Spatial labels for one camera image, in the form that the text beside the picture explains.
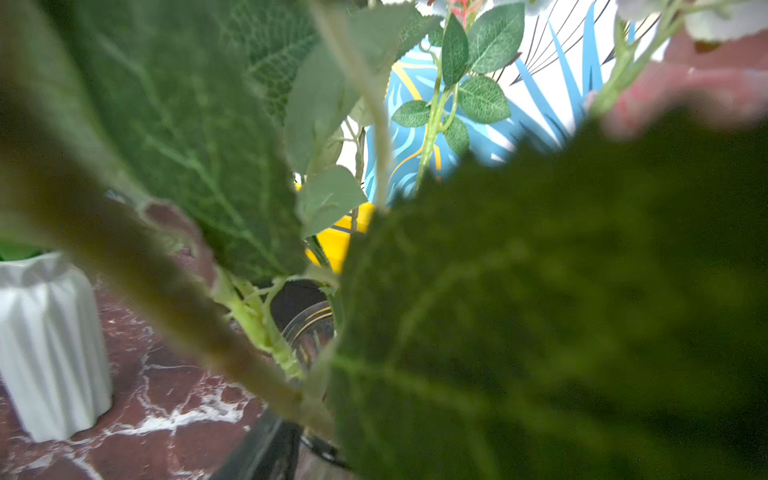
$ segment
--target yellow object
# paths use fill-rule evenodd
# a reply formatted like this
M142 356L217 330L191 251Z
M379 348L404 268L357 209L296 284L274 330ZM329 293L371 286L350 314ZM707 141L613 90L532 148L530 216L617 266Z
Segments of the yellow object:
M357 216L357 230L365 233L368 230L368 223L373 215L373 204L365 203L360 205L359 213ZM349 249L349 235L351 234L350 228L352 227L352 214L347 214L336 222L333 227L323 230L317 234L317 239L320 241L320 245L331 262L331 267L336 273L341 273L341 268L346 258L346 251ZM318 264L317 258L309 250L306 251L306 255L316 265Z

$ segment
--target white petal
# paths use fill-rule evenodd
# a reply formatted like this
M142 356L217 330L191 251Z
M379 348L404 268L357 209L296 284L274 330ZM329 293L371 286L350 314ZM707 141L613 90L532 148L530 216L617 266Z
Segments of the white petal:
M641 22L652 13L661 12L662 0L616 0L620 17L629 22Z
M755 35L768 28L768 0L737 3L723 8L728 18L716 11L688 15L685 18L685 28L690 36L705 41L734 40Z
M538 15L547 9L552 0L525 0L525 14L528 16Z

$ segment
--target green leaf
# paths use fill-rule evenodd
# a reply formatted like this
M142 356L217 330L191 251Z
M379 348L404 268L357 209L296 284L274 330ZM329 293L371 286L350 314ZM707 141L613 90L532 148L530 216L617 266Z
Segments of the green leaf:
M299 190L296 211L304 222L302 237L316 235L367 201L355 176L341 165L310 177Z
M386 92L389 88L389 76L390 71L383 71L376 75L375 80L377 82L376 89L380 91L380 98L386 98ZM352 118L359 127L369 127L373 125L373 111L366 102L365 98L360 98L352 111L349 113L349 118Z
M319 43L306 9L283 0L241 0L224 22L223 33L246 59L245 76L278 125L304 58Z
M442 80L445 87L451 87L467 73L469 61L469 43L462 24L451 14L445 25L442 38Z
M453 153L463 155L469 151L469 131L463 121L453 118L451 126L443 134Z
M723 427L768 433L765 151L766 123L675 114L624 143L589 124L376 217L329 386L356 472L765 478L764 442Z
M429 121L429 105L423 100L411 100L400 105L392 121L403 127L423 127Z
M469 31L469 69L486 74L505 67L517 55L525 28L522 3L500 5L481 15Z
M408 23L400 32L400 48L396 54L397 59L408 53L430 31L440 28L440 22L442 22L441 16L422 15L421 12L414 9Z
M458 105L479 124L494 124L512 115L502 88L485 76L472 77L459 85Z
M101 119L151 193L200 224L220 265L254 282L303 270L279 137L221 41L230 2L83 0L53 10Z
M24 260L40 254L40 247L0 240L0 261Z
M0 33L7 87L23 97L29 111L105 186L133 205L150 201L104 131L67 45L38 3L6 0L0 17L13 18Z
M339 126L326 142L326 147L319 153L315 160L306 169L306 174L312 176L336 165L339 155L344 148L344 142L337 140L344 137L344 130Z
M373 74L388 74L398 55L410 50L433 28L430 22L418 18L420 14L408 3L382 5L349 18L351 41L368 61ZM413 22L422 25L422 29L412 28ZM297 173L306 173L307 166L358 100L356 89L326 47L315 47L296 75L286 110L285 135L290 139L286 149Z
M434 30L428 33L429 37L429 44L432 47L442 47L442 36L445 34L445 31L441 26L438 26Z

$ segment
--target marble table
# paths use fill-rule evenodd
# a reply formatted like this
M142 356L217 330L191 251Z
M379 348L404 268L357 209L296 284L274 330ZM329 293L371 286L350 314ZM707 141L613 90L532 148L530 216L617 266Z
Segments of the marble table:
M263 403L175 354L106 288L96 290L112 409L68 441L35 444L0 382L0 479L207 478L259 418Z

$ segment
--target white ceramic vase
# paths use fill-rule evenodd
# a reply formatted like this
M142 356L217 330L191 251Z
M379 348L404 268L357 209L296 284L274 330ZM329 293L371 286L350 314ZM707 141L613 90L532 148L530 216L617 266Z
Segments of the white ceramic vase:
M0 262L0 375L36 442L68 439L111 407L93 287L64 254Z

